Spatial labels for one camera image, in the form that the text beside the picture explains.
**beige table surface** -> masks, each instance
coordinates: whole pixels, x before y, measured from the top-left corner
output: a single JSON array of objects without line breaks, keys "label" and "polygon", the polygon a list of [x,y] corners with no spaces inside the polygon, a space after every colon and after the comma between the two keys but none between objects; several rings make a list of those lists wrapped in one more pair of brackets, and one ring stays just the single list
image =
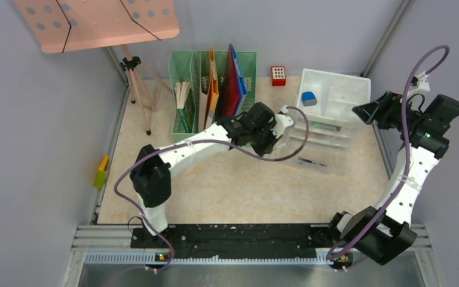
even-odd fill
[{"label": "beige table surface", "polygon": [[[299,82],[300,77],[288,77],[285,87],[272,87],[270,78],[258,78],[256,99],[278,111],[294,104]],[[135,162],[141,147],[173,143],[174,119],[173,96],[163,89],[158,110],[152,113],[152,135],[147,136],[138,107],[128,101],[98,223],[125,224],[137,215],[134,206],[114,193],[114,183]],[[374,205],[384,191],[388,177],[371,126],[353,142],[347,165],[350,171],[336,176],[259,161],[236,150],[216,154],[172,179],[167,218],[177,224],[329,222],[335,212],[354,214]],[[128,176],[119,190],[137,200]]]}]

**black cord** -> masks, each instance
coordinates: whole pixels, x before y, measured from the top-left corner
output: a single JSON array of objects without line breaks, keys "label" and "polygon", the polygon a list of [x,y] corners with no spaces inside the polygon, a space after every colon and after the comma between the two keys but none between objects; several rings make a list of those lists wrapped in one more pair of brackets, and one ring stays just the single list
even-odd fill
[{"label": "black cord", "polygon": [[64,18],[66,18],[66,21],[68,22],[68,25],[69,25],[69,31],[68,31],[68,35],[66,36],[66,39],[64,40],[64,47],[62,47],[62,53],[64,53],[64,50],[66,49],[66,44],[68,43],[68,39],[69,39],[69,34],[71,34],[71,22],[68,20],[68,17],[66,16],[66,13],[64,13],[64,9],[62,9],[62,7],[60,6],[59,4],[59,0],[56,0],[57,2],[57,5],[59,6],[59,9],[62,11],[62,14],[64,15]]},{"label": "black cord", "polygon": [[122,7],[124,7],[127,15],[129,16],[129,18],[131,19],[131,21],[133,21],[135,24],[137,24],[138,26],[140,26],[143,30],[147,31],[149,34],[151,34],[152,36],[154,36],[156,39],[158,39],[159,41],[161,41],[161,39],[159,39],[156,35],[154,35],[152,32],[150,32],[149,30],[147,30],[147,28],[143,27],[140,23],[138,23],[137,21],[135,21],[133,19],[133,16],[131,16],[131,14],[129,13],[129,11],[127,10],[126,6],[124,5],[124,3],[122,2],[122,0],[119,0],[120,1],[120,4],[122,4]]},{"label": "black cord", "polygon": [[141,217],[139,217],[139,216],[133,216],[127,221],[127,229],[129,230],[129,232],[131,232],[131,234],[133,234],[133,232],[131,231],[131,229],[129,229],[129,223],[131,223],[131,220],[133,220],[133,218],[138,218],[139,220],[141,220],[142,221],[142,225],[145,228],[145,223],[143,223],[143,219]]},{"label": "black cord", "polygon": [[411,100],[412,100],[415,96],[418,96],[418,95],[421,96],[421,104],[418,106],[418,110],[419,110],[420,112],[423,112],[423,111],[421,110],[421,107],[422,107],[423,104],[425,103],[425,95],[424,95],[424,94],[419,94],[419,93],[418,93],[418,94],[413,94],[409,99],[407,99],[407,103],[410,103]]}]

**green object in drawer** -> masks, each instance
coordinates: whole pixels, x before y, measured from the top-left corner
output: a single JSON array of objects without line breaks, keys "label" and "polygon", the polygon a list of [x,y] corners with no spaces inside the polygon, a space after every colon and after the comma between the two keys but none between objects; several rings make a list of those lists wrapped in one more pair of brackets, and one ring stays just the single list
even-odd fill
[{"label": "green object in drawer", "polygon": [[[258,69],[257,52],[237,52],[240,66],[244,74],[247,88],[247,96],[242,106],[242,111],[248,111],[256,100],[256,74]],[[226,73],[227,51],[215,52],[217,75],[219,76],[219,91],[222,90]],[[198,105],[200,90],[208,92],[209,84],[209,52],[208,51],[174,51],[170,58],[170,79],[172,81],[173,96],[175,97],[175,83],[189,81],[192,85],[192,93],[186,100],[184,111],[177,111],[175,124],[173,125],[173,139],[180,142],[197,134],[198,130]],[[187,118],[188,127],[192,122],[192,129],[186,131],[182,120],[182,114],[194,114],[194,120]]]}]

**gray wall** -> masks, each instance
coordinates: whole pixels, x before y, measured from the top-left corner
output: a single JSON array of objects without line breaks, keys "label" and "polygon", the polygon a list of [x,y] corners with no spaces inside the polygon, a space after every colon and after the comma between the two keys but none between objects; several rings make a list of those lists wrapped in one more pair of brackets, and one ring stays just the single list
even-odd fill
[{"label": "gray wall", "polygon": [[[385,90],[401,93],[416,61],[429,49],[448,44],[447,60],[429,77],[430,103],[442,93],[459,100],[459,1],[416,1],[387,46],[371,74],[372,96]],[[441,56],[432,55],[423,70]],[[445,135],[451,140],[448,153],[427,178],[414,208],[414,219],[424,222],[449,286],[459,286],[459,117]],[[398,133],[387,133],[387,141],[396,154]]]},{"label": "gray wall", "polygon": [[[163,78],[173,50],[258,51],[258,74],[284,65],[363,72],[401,0],[189,0],[175,1],[180,34],[130,46]],[[119,48],[115,51],[124,56]]]},{"label": "gray wall", "polygon": [[123,84],[101,50],[43,54],[0,1],[0,286],[58,286]]}]

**hole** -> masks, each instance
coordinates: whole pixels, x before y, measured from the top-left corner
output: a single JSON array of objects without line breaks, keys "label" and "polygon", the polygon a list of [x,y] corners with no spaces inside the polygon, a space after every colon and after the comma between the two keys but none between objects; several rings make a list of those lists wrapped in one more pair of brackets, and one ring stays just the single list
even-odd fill
[{"label": "hole", "polygon": [[32,8],[32,7],[25,8],[25,11],[27,11],[27,13],[29,13],[31,15],[36,14],[36,10],[34,10],[34,8]]},{"label": "hole", "polygon": [[64,10],[64,11],[69,11],[69,10],[71,9],[71,8],[69,7],[69,5],[66,4],[66,3],[62,4],[60,7],[61,7],[62,10]]},{"label": "hole", "polygon": [[50,5],[45,5],[45,7],[43,7],[43,9],[45,9],[45,11],[48,12],[48,13],[52,13],[54,11],[54,8],[52,8],[52,6],[50,6]]}]

